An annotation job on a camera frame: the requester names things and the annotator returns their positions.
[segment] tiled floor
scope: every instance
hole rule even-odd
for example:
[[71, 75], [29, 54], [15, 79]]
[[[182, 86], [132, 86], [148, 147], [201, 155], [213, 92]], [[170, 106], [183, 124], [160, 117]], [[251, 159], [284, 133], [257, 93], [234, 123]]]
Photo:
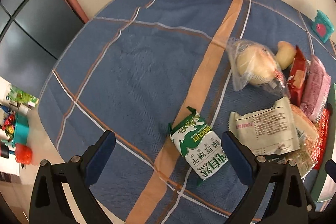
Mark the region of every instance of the tiled floor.
[[[33, 160], [32, 163], [27, 165], [25, 169], [20, 169], [20, 177], [13, 178], [12, 182], [16, 197], [19, 200], [19, 205], [24, 213], [29, 216], [30, 198], [40, 161], [47, 159], [52, 164], [62, 163], [64, 161], [56, 151], [46, 131], [44, 130], [38, 116], [37, 109], [29, 111], [27, 117], [30, 126], [27, 145], [33, 151]], [[76, 221], [78, 223], [86, 223], [74, 201], [69, 186], [67, 184], [63, 184], [63, 188]], [[100, 204], [100, 206], [114, 224], [124, 223], [107, 210], [102, 204]]]

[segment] teal basket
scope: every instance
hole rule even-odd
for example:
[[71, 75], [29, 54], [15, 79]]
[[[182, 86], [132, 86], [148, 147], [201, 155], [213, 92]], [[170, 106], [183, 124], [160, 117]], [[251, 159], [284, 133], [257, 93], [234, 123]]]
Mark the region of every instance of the teal basket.
[[15, 128], [13, 137], [13, 147], [16, 143], [27, 144], [27, 138], [29, 133], [28, 120], [25, 116], [15, 113]]
[[329, 17], [320, 10], [317, 10], [317, 15], [312, 24], [312, 29], [318, 37], [325, 43], [334, 32], [334, 25], [331, 23]]

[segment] green package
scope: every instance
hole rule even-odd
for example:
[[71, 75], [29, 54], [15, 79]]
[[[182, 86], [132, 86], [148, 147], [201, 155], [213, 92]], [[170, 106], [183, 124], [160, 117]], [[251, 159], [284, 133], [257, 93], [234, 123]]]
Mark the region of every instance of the green package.
[[170, 139], [195, 172], [205, 180], [216, 173], [227, 161], [221, 139], [193, 108], [191, 114], [170, 129]]

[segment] bolt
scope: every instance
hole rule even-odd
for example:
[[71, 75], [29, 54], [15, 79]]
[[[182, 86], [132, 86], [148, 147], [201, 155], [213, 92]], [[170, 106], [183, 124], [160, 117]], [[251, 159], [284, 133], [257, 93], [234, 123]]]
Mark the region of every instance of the bolt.
[[257, 160], [258, 160], [258, 162], [265, 162], [266, 161], [264, 156], [258, 156]]
[[40, 165], [41, 165], [41, 166], [45, 166], [47, 163], [48, 163], [47, 160], [41, 160]]
[[294, 166], [296, 165], [296, 162], [293, 161], [293, 160], [289, 160], [289, 161], [288, 161], [288, 164], [289, 164], [290, 166], [294, 167]]
[[76, 162], [79, 162], [80, 159], [81, 159], [80, 156], [73, 156], [73, 157], [71, 158], [71, 161], [74, 162], [74, 163], [76, 163]]

